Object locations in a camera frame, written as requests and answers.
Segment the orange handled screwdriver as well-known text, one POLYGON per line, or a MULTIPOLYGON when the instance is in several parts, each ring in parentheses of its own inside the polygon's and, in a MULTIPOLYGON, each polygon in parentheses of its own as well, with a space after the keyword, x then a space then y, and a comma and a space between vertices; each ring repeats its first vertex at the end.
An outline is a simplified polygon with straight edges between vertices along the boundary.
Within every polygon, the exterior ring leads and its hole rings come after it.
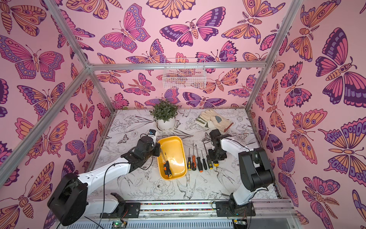
POLYGON ((199 172, 202 173, 203 172, 203 164, 201 162, 201 157, 199 156, 199 153, 198 153, 197 145, 195 145, 195 148, 196 148, 196 151, 197 151, 197 166, 198 166, 199 172))

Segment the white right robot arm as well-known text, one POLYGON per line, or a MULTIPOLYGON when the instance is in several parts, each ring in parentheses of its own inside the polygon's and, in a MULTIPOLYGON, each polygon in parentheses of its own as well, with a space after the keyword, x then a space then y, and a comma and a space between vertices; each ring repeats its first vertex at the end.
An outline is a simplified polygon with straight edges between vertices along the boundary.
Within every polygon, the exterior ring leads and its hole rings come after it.
POLYGON ((252 200, 256 193, 267 190, 275 182, 275 175, 263 148, 244 146, 231 139, 230 135, 222 135, 219 130, 210 133, 212 149, 208 155, 214 165, 227 159, 227 153, 239 162, 241 184, 230 194, 228 202, 216 204, 218 215, 227 213, 230 216, 254 216, 252 200))

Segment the large black yellow screwdriver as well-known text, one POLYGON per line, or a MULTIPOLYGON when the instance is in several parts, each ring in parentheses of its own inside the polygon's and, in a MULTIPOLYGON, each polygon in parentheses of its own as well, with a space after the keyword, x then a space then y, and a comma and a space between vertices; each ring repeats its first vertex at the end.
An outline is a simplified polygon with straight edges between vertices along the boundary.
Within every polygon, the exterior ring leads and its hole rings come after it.
POLYGON ((206 152, 206 160, 207 160, 208 167, 209 167, 209 169, 213 169, 213 164, 212 164, 211 158, 208 154, 208 150, 206 148, 205 142, 203 142, 203 144, 204 144, 204 148, 205 148, 205 152, 206 152))

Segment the yellow plastic storage tray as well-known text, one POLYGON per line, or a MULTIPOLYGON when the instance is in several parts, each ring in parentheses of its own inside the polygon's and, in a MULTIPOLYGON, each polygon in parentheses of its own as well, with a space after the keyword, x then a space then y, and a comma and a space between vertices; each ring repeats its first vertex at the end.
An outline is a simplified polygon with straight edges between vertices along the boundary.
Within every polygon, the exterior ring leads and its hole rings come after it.
POLYGON ((162 179, 172 181, 184 177, 188 169, 185 157, 185 150, 181 138, 178 136, 170 136, 160 139, 158 143, 160 143, 162 151, 166 154, 172 172, 171 178, 165 175, 165 171, 163 168, 163 159, 160 155, 157 158, 157 162, 159 173, 162 179))

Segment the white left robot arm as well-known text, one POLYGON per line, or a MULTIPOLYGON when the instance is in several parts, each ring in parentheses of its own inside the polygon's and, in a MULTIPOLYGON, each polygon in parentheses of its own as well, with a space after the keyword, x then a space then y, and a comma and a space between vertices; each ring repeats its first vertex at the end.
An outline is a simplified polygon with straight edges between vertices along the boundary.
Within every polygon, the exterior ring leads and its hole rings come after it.
POLYGON ((92 197, 98 188, 120 176, 141 169, 151 157, 159 157, 160 144, 156 136, 142 136, 136 147, 121 155, 117 160, 92 170, 76 175, 66 174, 48 200, 47 206, 63 226, 70 226, 88 215, 116 215, 122 217, 127 212, 126 201, 117 193, 102 195, 101 199, 92 197))

